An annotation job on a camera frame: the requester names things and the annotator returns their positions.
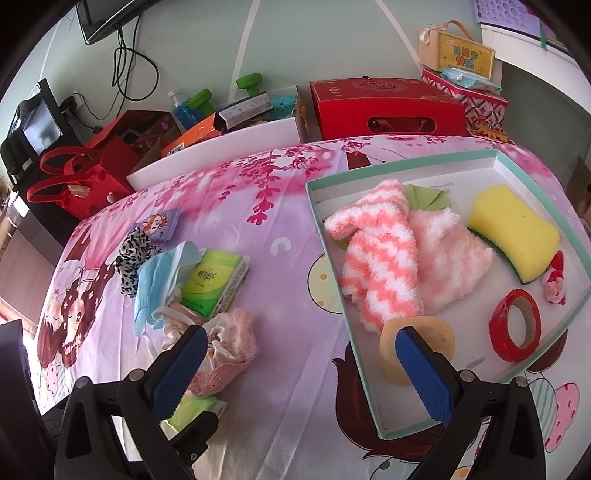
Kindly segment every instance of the black cable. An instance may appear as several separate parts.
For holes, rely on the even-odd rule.
[[[95,127],[91,127],[90,125],[88,125],[88,124],[84,123],[84,122],[83,122],[83,121],[80,119],[80,117],[78,116],[78,114],[77,114],[77,113],[74,113],[74,112],[72,112],[72,111],[70,111],[70,113],[72,114],[72,116],[73,116],[73,117],[74,117],[76,120],[78,120],[78,123],[79,123],[80,125],[82,125],[83,127],[86,127],[86,128],[88,128],[89,130],[94,130],[94,129],[95,129]]]
[[[90,107],[88,105],[88,101],[86,100],[86,97],[83,94],[81,94],[79,92],[76,92],[74,94],[74,95],[80,96],[80,98],[82,99],[82,102],[84,103],[84,106],[88,110],[88,113],[90,113],[99,122],[103,121],[111,114],[111,112],[113,111],[113,108],[115,107],[115,103],[117,102],[117,98],[119,98],[119,95],[122,95],[123,99],[122,99],[122,102],[119,106],[117,116],[119,116],[121,114],[121,110],[123,110],[123,105],[126,100],[129,100],[130,102],[141,102],[142,100],[146,100],[146,98],[148,98],[150,95],[152,95],[155,92],[156,88],[158,87],[158,83],[160,82],[160,71],[158,70],[157,65],[151,59],[149,59],[146,55],[144,55],[143,53],[140,53],[139,51],[137,51],[135,49],[140,18],[141,18],[141,15],[138,16],[138,19],[135,22],[134,36],[133,36],[131,48],[129,48],[125,44],[125,39],[123,37],[123,29],[121,27],[118,28],[117,36],[118,36],[119,47],[117,47],[113,51],[113,76],[111,79],[111,86],[117,87],[117,93],[115,94],[115,98],[113,98],[113,101],[111,102],[111,106],[109,107],[109,111],[106,113],[106,115],[102,118],[98,117],[90,109]],[[127,73],[125,73],[125,67],[127,66],[127,57],[128,57],[127,52],[131,52],[131,59],[129,61],[129,66],[127,67]],[[154,83],[154,87],[150,90],[150,92],[147,95],[145,95],[141,98],[133,98],[133,97],[130,97],[129,95],[127,95],[127,91],[129,88],[129,77],[131,75],[131,72],[133,72],[133,70],[137,64],[137,57],[138,56],[142,57],[150,65],[152,65],[152,67],[154,68],[154,71],[156,72],[156,81]]]
[[[125,44],[125,39],[123,38],[123,31],[120,29],[119,30],[119,47],[116,48],[115,51],[113,52],[114,68],[113,68],[112,86],[117,86],[119,93],[123,96],[123,101],[121,102],[121,106],[119,107],[119,113],[121,113],[121,110],[123,108],[123,104],[125,103],[125,100],[129,100],[130,102],[141,102],[142,100],[146,100],[146,98],[148,98],[150,95],[152,95],[156,91],[156,88],[158,87],[158,82],[160,81],[160,71],[158,70],[158,66],[151,59],[149,59],[146,55],[144,55],[143,53],[140,53],[135,48],[135,45],[136,45],[135,42],[137,39],[137,31],[138,31],[140,18],[141,18],[141,15],[138,16],[138,19],[135,22],[134,36],[133,36],[131,48],[129,48]],[[121,52],[122,51],[124,52],[124,60],[123,60],[123,67],[120,70],[119,65],[121,63]],[[128,51],[131,52],[131,59],[129,62],[129,67],[127,69],[127,75],[125,78],[125,87],[122,87],[121,86],[121,78],[122,78],[123,71],[125,70],[125,65],[127,63],[127,52]],[[140,98],[133,98],[133,97],[130,97],[129,95],[127,95],[127,90],[128,90],[128,86],[129,86],[129,75],[131,74],[131,71],[132,71],[133,67],[135,66],[134,59],[136,57],[143,58],[150,65],[152,65],[152,67],[154,68],[154,71],[156,72],[156,81],[154,82],[154,87],[152,87],[152,89],[150,90],[150,92],[147,95],[144,95],[143,97],[140,97]]]
[[[109,114],[113,111],[113,107],[115,106],[115,102],[117,101],[117,98],[119,97],[119,92],[117,92],[117,95],[115,95],[115,98],[113,98],[113,102],[111,103],[111,107],[109,108],[109,111],[107,112],[107,114],[103,118],[97,117],[95,115],[95,113],[92,110],[90,110],[90,107],[88,106],[88,102],[86,100],[86,97],[84,95],[82,95],[80,92],[74,92],[74,93],[72,93],[72,95],[80,95],[80,98],[82,99],[82,103],[84,103],[84,106],[88,110],[88,113],[90,113],[93,117],[95,117],[100,122],[100,121],[103,121],[105,118],[107,118],[109,116]]]

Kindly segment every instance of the clear plastic bag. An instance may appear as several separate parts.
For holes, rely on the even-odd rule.
[[[443,69],[439,76],[444,80],[449,80],[460,87],[470,90],[480,90],[489,93],[500,93],[502,90],[501,87],[495,85],[486,77],[465,70]]]

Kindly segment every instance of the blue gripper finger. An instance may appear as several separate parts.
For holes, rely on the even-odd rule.
[[[198,327],[154,387],[152,417],[156,421],[173,416],[206,354],[207,332]]]
[[[429,416],[433,420],[442,421],[444,425],[447,425],[452,418],[454,409],[452,392],[426,356],[428,352],[424,352],[423,349],[427,348],[431,353],[433,351],[420,336],[419,340],[422,345],[419,346],[407,330],[409,328],[411,327],[401,329],[396,335],[396,340],[394,340],[396,356],[425,405]]]

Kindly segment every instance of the product box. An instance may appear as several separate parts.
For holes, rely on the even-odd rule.
[[[201,168],[309,141],[306,107],[299,100],[300,92],[297,86],[269,92],[271,102],[294,95],[298,100],[291,116],[260,122],[248,128],[239,129],[236,127],[235,130],[224,135],[216,134],[214,138],[210,138],[206,142],[199,141],[174,154],[163,156],[144,168],[139,168],[127,176],[127,181],[138,192],[161,181],[170,180]]]
[[[247,272],[243,256],[208,249],[181,289],[181,304],[205,318],[226,312]]]
[[[266,92],[239,100],[208,116],[162,150],[162,156],[172,155],[191,145],[219,137],[243,122],[271,110],[273,105]]]
[[[457,25],[464,36],[447,32],[450,23]],[[474,41],[460,22],[451,20],[420,28],[419,34],[418,59],[426,67],[438,72],[455,67],[491,79],[495,51]]]
[[[467,135],[464,106],[415,79],[311,82],[323,140],[372,134]]]
[[[423,81],[433,85],[462,103],[466,110],[466,125],[471,130],[476,130],[477,125],[490,125],[503,128],[505,108],[509,102],[496,95],[490,95],[478,90],[469,90],[460,87],[448,80],[442,79],[437,72],[424,69]]]

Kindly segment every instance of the light green wall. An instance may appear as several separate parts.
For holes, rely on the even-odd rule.
[[[472,0],[384,0],[384,4],[415,49],[418,27],[452,18],[480,37]],[[189,96],[209,88],[213,103],[227,102],[251,5],[252,0],[162,0],[147,10],[137,48],[160,68],[160,84],[149,99],[126,107],[168,109],[167,93],[172,89]],[[125,27],[128,44],[132,30],[133,23]],[[8,131],[18,102],[28,97],[39,80],[45,54],[43,76],[58,102],[78,90],[96,114],[108,111],[116,92],[111,87],[116,36],[87,46],[74,11],[62,19],[48,50],[51,35],[35,48],[1,100],[0,136]],[[347,76],[418,77],[410,53],[375,0],[260,0],[241,69],[241,74],[251,72],[263,73],[268,90]],[[152,68],[139,59],[129,94],[143,96],[153,81]],[[86,111],[80,116],[97,123]],[[82,140],[88,138],[87,130],[76,130]],[[0,174],[5,174],[4,166]]]
[[[536,154],[565,186],[577,157],[587,155],[591,115],[548,83],[510,64],[503,66],[502,87],[509,100],[506,132]]]

